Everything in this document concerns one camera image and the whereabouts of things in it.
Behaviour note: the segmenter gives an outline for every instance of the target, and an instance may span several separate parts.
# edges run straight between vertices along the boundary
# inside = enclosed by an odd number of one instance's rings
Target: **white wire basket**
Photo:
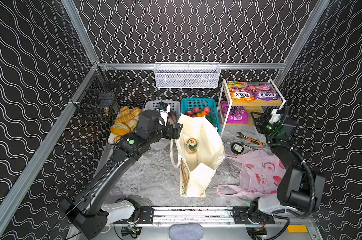
[[[219,63],[155,63],[157,88],[216,88]]]

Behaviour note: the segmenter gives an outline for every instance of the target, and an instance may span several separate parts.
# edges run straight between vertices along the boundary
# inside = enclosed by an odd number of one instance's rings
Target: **wall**
[[[293,143],[326,176],[322,237],[362,239],[362,1],[330,2],[282,89]]]
[[[281,63],[316,0],[115,1],[74,0],[104,63],[217,61]],[[224,70],[232,81],[267,81],[276,70]],[[129,71],[121,106],[159,100],[151,71]],[[167,89],[166,100],[218,99],[216,89]]]
[[[0,204],[91,65],[60,0],[0,1]],[[92,179],[107,128],[73,116],[3,239],[43,238],[58,202]]]

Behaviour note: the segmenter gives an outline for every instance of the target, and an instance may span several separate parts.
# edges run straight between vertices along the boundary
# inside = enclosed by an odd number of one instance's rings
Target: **bread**
[[[136,117],[141,113],[141,110],[139,108],[133,108],[131,113]]]
[[[129,110],[128,106],[120,108],[120,115],[121,116],[125,115],[125,114],[128,114],[128,113],[130,113],[130,110]]]
[[[130,132],[130,127],[128,127],[125,123],[118,122],[110,127],[110,132],[117,136],[123,136]]]
[[[136,127],[138,121],[136,119],[132,119],[129,122],[126,123],[128,127],[130,127],[130,131],[133,131],[133,129]]]
[[[121,139],[121,136],[116,136],[116,137],[114,138],[114,143],[118,142],[120,139]]]
[[[133,118],[134,118],[134,115],[131,114],[131,113],[128,113],[128,114],[122,115],[122,116],[119,117],[119,118],[116,118],[116,119],[114,120],[114,123],[117,123],[117,122],[127,123],[127,122],[129,122],[130,120],[132,120]]]

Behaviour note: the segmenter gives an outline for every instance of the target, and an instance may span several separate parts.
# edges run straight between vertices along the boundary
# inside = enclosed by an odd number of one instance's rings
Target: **black bracket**
[[[154,216],[154,208],[151,207],[140,207],[140,216],[142,219],[137,224],[152,224]],[[122,219],[115,222],[116,224],[128,224],[128,220]]]
[[[231,215],[234,218],[235,224],[258,224],[251,222],[250,218],[256,217],[260,219],[265,219],[265,224],[274,224],[274,218],[271,215],[264,214],[262,212],[253,212],[252,215],[249,215],[250,207],[234,207],[231,211]]]

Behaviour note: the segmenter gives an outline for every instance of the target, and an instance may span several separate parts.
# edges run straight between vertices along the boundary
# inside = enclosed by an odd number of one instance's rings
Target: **pink snack bag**
[[[221,102],[221,111],[225,118],[228,109],[229,109],[229,104],[227,102]],[[246,112],[246,110],[242,106],[231,106],[227,123],[247,124],[248,120],[249,120],[248,112]]]
[[[253,92],[255,99],[265,101],[281,99],[269,83],[249,83],[248,86]]]

